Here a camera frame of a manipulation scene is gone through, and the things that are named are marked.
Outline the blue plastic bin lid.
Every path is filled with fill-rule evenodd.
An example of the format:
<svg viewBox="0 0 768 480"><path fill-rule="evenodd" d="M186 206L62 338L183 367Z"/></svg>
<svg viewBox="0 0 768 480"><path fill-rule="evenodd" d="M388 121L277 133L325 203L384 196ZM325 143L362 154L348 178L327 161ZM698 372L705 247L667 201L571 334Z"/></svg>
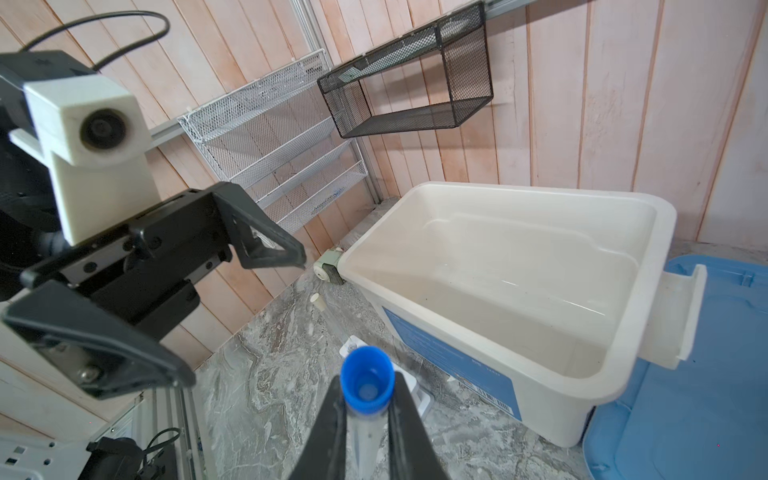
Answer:
<svg viewBox="0 0 768 480"><path fill-rule="evenodd" d="M637 361L624 394L596 409L583 440L594 479L767 476L767 269L702 255L706 266L690 357L668 370Z"/></svg>

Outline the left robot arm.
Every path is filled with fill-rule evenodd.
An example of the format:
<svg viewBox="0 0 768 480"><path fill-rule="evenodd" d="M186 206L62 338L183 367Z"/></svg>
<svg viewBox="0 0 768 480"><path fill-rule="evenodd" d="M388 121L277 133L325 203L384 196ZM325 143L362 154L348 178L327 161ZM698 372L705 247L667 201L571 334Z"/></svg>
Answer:
<svg viewBox="0 0 768 480"><path fill-rule="evenodd" d="M245 190L162 198L136 98L61 50L1 57L2 321L88 396L191 387L162 341L219 265L301 267Z"/></svg>

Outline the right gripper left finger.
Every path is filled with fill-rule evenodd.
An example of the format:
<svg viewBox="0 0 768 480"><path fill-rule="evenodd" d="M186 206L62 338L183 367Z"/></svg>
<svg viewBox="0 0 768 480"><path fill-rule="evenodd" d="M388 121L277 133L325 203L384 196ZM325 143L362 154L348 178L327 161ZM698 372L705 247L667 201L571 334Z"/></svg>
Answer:
<svg viewBox="0 0 768 480"><path fill-rule="evenodd" d="M330 382L315 423L289 479L344 480L347 412L340 376Z"/></svg>

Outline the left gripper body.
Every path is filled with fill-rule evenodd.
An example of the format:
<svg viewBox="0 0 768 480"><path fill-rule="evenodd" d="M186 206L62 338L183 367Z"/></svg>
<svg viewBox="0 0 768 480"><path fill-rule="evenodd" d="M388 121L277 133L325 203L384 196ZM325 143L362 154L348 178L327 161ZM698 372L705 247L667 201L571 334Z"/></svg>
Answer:
<svg viewBox="0 0 768 480"><path fill-rule="evenodd" d="M24 271L29 290L2 314L21 336L165 336L200 304L196 283L231 261L237 185L187 190L86 245Z"/></svg>

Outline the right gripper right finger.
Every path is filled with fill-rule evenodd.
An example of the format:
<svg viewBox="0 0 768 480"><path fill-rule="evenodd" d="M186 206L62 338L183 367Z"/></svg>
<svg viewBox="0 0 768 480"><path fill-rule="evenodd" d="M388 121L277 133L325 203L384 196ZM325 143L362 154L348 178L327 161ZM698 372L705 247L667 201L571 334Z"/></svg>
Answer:
<svg viewBox="0 0 768 480"><path fill-rule="evenodd" d="M388 406L389 478L449 480L436 455L402 373Z"/></svg>

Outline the white test tube rack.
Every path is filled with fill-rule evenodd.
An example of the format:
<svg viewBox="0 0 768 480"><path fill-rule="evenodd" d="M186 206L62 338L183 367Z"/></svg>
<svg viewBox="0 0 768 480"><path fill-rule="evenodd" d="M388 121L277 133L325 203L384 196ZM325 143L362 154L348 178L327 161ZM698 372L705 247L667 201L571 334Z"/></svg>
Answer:
<svg viewBox="0 0 768 480"><path fill-rule="evenodd" d="M413 375L393 363L381 349L350 336L339 353L344 359L340 374L342 391L354 414L382 414L391 399L396 372L403 374L420 418L429 411L432 397Z"/></svg>

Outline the blue capped test tube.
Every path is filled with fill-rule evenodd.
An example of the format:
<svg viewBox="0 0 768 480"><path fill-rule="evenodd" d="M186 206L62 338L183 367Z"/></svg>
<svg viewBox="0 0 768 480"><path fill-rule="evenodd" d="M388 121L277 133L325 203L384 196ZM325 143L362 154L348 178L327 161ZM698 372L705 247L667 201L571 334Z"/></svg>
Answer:
<svg viewBox="0 0 768 480"><path fill-rule="evenodd" d="M371 479L395 387L393 364L377 347L357 348L344 360L340 382L357 478Z"/></svg>

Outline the white plastic storage bin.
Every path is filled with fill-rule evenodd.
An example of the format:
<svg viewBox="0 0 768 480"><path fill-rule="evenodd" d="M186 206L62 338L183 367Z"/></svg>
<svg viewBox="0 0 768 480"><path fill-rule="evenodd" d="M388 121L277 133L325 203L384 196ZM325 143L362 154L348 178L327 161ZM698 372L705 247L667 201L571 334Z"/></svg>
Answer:
<svg viewBox="0 0 768 480"><path fill-rule="evenodd" d="M338 270L410 349L569 448L638 359L693 350L707 270L665 271L676 219L648 194L430 182Z"/></svg>

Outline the green white pencil sharpener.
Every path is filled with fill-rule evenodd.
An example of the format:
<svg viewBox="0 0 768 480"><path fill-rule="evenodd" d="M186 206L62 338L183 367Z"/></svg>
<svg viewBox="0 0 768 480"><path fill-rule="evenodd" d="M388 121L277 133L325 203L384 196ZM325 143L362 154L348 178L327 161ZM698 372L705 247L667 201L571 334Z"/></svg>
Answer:
<svg viewBox="0 0 768 480"><path fill-rule="evenodd" d="M344 253L340 247L326 250L313 264L314 274L324 282L343 285L345 280L339 273L338 264Z"/></svg>

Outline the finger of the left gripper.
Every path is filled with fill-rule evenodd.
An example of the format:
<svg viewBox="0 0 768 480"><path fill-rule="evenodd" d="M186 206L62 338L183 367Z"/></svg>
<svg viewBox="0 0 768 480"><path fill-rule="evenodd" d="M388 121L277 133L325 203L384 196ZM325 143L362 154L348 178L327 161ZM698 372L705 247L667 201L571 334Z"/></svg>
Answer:
<svg viewBox="0 0 768 480"><path fill-rule="evenodd" d="M192 387L190 366L158 341L56 281L12 303L2 322L88 396Z"/></svg>
<svg viewBox="0 0 768 480"><path fill-rule="evenodd" d="M304 245L271 220L239 185L220 182L209 189L228 235L228 243L245 269L303 268Z"/></svg>

